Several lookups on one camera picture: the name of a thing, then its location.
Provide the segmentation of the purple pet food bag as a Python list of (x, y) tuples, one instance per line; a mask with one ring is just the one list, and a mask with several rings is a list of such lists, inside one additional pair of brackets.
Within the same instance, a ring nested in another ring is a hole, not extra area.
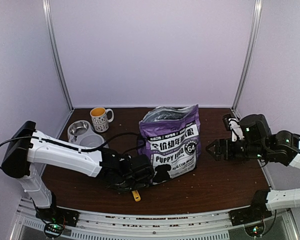
[(154, 170), (151, 185), (193, 171), (201, 155), (199, 106), (159, 106), (139, 122), (137, 153), (146, 155)]

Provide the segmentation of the yellow plastic scoop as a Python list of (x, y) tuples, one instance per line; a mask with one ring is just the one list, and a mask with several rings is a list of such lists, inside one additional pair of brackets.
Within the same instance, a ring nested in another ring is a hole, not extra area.
[(137, 190), (133, 190), (131, 193), (135, 202), (139, 202), (141, 200), (141, 196)]

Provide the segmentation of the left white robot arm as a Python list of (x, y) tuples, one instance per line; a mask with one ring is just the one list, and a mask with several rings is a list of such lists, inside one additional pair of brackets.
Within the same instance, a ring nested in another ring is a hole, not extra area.
[(19, 180), (23, 190), (51, 222), (59, 221), (62, 211), (54, 205), (53, 193), (39, 176), (36, 163), (76, 171), (92, 178), (101, 177), (119, 193), (148, 187), (155, 175), (151, 161), (144, 154), (130, 156), (106, 148), (104, 144), (86, 147), (55, 139), (37, 130), (36, 123), (30, 120), (6, 144), (2, 171)]

